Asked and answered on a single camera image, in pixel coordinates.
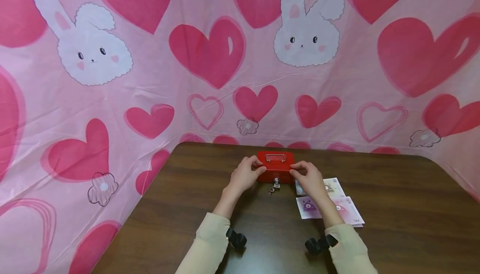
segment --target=hand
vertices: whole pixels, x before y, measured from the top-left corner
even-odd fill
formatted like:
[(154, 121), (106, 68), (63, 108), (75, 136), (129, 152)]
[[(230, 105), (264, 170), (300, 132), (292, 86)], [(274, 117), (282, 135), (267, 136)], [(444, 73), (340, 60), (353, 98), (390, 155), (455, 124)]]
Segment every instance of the hand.
[[(328, 193), (323, 183), (322, 173), (312, 163), (306, 161), (300, 161), (296, 164), (290, 165), (292, 168), (290, 174), (298, 180), (302, 189), (312, 199), (328, 198)], [(307, 170), (306, 175), (301, 175), (297, 170)]]
[(230, 177), (230, 183), (225, 190), (238, 196), (242, 195), (242, 193), (253, 186), (257, 178), (267, 170), (267, 168), (262, 167), (262, 165), (263, 163), (256, 155), (244, 157), (239, 166), (233, 171)]

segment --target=black clip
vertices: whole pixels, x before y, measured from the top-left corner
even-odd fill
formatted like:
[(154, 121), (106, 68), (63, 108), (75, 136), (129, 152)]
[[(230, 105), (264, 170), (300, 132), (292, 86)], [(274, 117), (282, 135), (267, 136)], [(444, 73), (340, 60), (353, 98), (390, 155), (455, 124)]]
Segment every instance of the black clip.
[(305, 242), (305, 247), (307, 247), (308, 252), (313, 255), (319, 255), (323, 250), (333, 247), (338, 244), (337, 239), (331, 235), (321, 237), (316, 241), (313, 237)]
[(227, 230), (227, 238), (235, 249), (242, 249), (247, 243), (247, 238), (241, 234), (236, 233), (231, 227)]

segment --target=bunny ear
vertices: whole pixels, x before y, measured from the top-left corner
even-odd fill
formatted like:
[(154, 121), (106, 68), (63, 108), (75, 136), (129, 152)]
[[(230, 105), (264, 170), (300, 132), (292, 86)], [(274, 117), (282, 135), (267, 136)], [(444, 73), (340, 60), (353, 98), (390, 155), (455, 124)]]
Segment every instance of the bunny ear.
[(319, 13), (326, 20), (336, 20), (342, 15), (344, 8), (344, 0), (317, 0), (308, 12)]
[(78, 9), (75, 24), (77, 26), (93, 25), (98, 29), (107, 30), (115, 28), (112, 14), (104, 7), (93, 3), (85, 3)]
[(281, 0), (282, 22), (305, 17), (305, 0)]
[(34, 0), (34, 2), (57, 38), (60, 38), (65, 31), (75, 27), (59, 0)]

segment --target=flower illustration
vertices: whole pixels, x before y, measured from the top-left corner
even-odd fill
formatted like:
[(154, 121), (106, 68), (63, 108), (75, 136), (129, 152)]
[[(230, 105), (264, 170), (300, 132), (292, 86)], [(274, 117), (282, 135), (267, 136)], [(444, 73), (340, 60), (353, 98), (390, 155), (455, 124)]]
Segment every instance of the flower illustration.
[(441, 139), (441, 137), (430, 129), (416, 131), (410, 136), (410, 147), (432, 147), (433, 144), (438, 143)]
[(92, 187), (88, 189), (88, 201), (105, 207), (118, 188), (119, 184), (115, 182), (115, 177), (111, 173), (97, 172), (93, 175)]
[(250, 119), (238, 120), (237, 127), (240, 129), (241, 135), (252, 135), (257, 132), (258, 122)]

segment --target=red cash box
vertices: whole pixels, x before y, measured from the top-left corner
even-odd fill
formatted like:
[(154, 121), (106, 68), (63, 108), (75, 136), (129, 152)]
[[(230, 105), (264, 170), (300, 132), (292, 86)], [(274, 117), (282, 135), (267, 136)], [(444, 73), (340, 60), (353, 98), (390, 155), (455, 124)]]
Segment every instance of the red cash box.
[(290, 165), (295, 163), (293, 153), (259, 151), (257, 157), (267, 168), (265, 173), (258, 177), (258, 182), (274, 183), (275, 178), (278, 178), (278, 183), (295, 183), (293, 176), (290, 175)]

